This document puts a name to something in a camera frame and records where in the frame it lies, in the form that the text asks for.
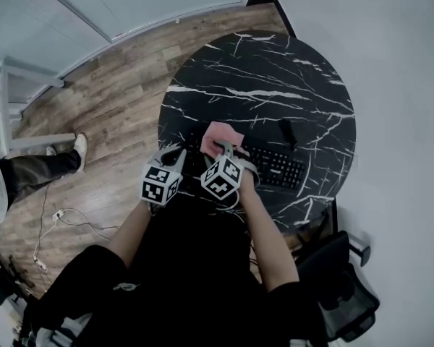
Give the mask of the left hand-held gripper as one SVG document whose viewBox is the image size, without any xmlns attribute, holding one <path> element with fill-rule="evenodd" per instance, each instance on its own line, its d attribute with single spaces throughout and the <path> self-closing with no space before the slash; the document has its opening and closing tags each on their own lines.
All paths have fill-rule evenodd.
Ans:
<svg viewBox="0 0 434 347">
<path fill-rule="evenodd" d="M 187 150 L 164 148 L 157 151 L 142 170 L 141 200 L 165 206 L 178 192 Z M 173 166 L 173 171 L 162 167 Z"/>
</svg>

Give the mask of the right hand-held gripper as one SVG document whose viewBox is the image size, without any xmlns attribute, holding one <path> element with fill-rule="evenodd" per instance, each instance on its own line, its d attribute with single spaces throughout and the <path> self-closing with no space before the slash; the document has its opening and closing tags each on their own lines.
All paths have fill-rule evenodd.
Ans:
<svg viewBox="0 0 434 347">
<path fill-rule="evenodd" d="M 217 140 L 221 149 L 214 160 L 204 154 L 207 170 L 200 177 L 201 187 L 218 200 L 224 200 L 235 193 L 241 186 L 244 170 L 252 172 L 255 185 L 259 183 L 258 170 L 247 159 L 234 155 L 233 145 L 227 140 Z"/>
</svg>

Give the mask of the pink cloth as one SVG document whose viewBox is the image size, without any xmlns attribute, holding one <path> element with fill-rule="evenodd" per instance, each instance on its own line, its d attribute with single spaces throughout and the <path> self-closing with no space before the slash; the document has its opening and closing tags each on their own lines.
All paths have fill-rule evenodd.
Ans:
<svg viewBox="0 0 434 347">
<path fill-rule="evenodd" d="M 244 135 L 236 132 L 231 125 L 212 121 L 203 135 L 200 152 L 215 158 L 217 155 L 222 155 L 224 152 L 222 147 L 215 144 L 216 141 L 225 140 L 234 146 L 240 147 L 243 139 Z"/>
</svg>

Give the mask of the black keyboard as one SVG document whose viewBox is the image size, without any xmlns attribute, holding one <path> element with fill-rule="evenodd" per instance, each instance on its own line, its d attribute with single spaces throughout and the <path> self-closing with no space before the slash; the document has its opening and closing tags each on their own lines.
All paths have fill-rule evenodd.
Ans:
<svg viewBox="0 0 434 347">
<path fill-rule="evenodd" d="M 181 141 L 181 146 L 187 150 L 184 172 L 190 176 L 199 176 L 205 171 L 199 134 L 190 132 Z M 261 185 L 293 190 L 301 187 L 309 162 L 307 155 L 292 151 L 282 143 L 254 137 L 245 137 L 242 148 L 250 154 L 250 162 L 258 170 Z"/>
</svg>

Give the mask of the person's left forearm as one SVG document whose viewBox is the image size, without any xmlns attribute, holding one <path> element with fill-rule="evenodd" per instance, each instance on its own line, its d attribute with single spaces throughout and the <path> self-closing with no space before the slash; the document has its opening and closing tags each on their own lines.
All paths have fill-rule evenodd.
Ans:
<svg viewBox="0 0 434 347">
<path fill-rule="evenodd" d="M 106 244 L 106 248 L 119 257 L 126 268 L 131 266 L 135 258 L 150 219 L 147 202 L 140 201 Z"/>
</svg>

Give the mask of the person's right forearm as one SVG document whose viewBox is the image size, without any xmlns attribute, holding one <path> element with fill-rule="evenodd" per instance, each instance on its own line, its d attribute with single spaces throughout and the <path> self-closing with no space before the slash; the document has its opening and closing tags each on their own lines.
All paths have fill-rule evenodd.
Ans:
<svg viewBox="0 0 434 347">
<path fill-rule="evenodd" d="M 267 291 L 299 281 L 294 259 L 263 202 L 255 191 L 253 180 L 241 183 L 240 204 L 247 216 L 259 272 Z"/>
</svg>

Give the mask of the small black bar-shaped object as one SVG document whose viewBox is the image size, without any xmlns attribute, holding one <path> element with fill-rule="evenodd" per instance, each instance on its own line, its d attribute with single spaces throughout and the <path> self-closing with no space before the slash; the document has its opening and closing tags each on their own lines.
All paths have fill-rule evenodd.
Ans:
<svg viewBox="0 0 434 347">
<path fill-rule="evenodd" d="M 295 151 L 297 146 L 297 138 L 294 135 L 292 129 L 292 123 L 288 119 L 280 119 L 278 121 L 278 127 L 281 130 L 285 142 L 289 145 L 291 151 Z"/>
</svg>

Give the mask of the person's black clothing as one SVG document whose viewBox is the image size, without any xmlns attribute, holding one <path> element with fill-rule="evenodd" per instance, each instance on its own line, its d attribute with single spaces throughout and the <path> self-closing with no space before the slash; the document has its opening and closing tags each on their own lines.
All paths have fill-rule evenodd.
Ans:
<svg viewBox="0 0 434 347">
<path fill-rule="evenodd" d="M 129 268 L 106 244 L 78 254 L 33 306 L 37 347 L 328 347 L 299 280 L 265 288 L 247 216 L 175 197 Z"/>
</svg>

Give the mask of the white side table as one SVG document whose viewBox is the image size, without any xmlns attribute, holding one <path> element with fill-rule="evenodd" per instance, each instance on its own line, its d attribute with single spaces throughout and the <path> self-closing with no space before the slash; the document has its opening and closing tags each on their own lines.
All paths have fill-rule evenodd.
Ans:
<svg viewBox="0 0 434 347">
<path fill-rule="evenodd" d="M 13 150 L 43 147 L 76 139 L 75 133 L 51 134 L 29 138 L 12 136 L 12 122 L 22 119 L 22 112 L 37 95 L 50 87 L 63 88 L 65 81 L 12 63 L 5 58 L 0 61 L 0 159 Z"/>
</svg>

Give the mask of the black office chair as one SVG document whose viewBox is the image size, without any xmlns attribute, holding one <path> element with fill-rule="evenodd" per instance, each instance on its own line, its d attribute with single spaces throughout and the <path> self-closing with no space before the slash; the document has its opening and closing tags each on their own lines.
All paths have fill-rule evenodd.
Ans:
<svg viewBox="0 0 434 347">
<path fill-rule="evenodd" d="M 300 280 L 319 303 L 329 342 L 358 339 L 375 324 L 380 306 L 378 298 L 357 277 L 349 261 L 351 252 L 363 259 L 370 253 L 351 245 L 346 231 L 338 231 L 309 243 L 296 259 Z"/>
</svg>

